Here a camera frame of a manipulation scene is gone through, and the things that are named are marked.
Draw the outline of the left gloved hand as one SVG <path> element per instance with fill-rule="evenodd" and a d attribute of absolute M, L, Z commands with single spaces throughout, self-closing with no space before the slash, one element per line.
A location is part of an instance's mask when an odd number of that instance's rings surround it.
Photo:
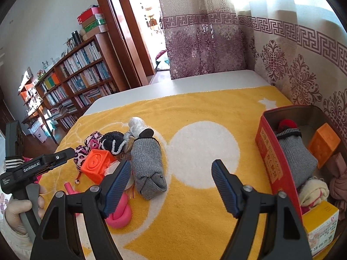
<path fill-rule="evenodd" d="M 38 215 L 40 219 L 42 219 L 45 213 L 45 210 L 44 210 L 45 200 L 41 194 L 45 194 L 46 189 L 43 186 L 40 186 L 39 193 L 40 195 L 38 196 Z M 31 209 L 32 209 L 32 203 L 30 200 L 11 199 L 5 210 L 5 219 L 8 225 L 14 231 L 22 235 L 25 235 L 27 231 L 22 223 L 20 214 L 25 213 Z"/>

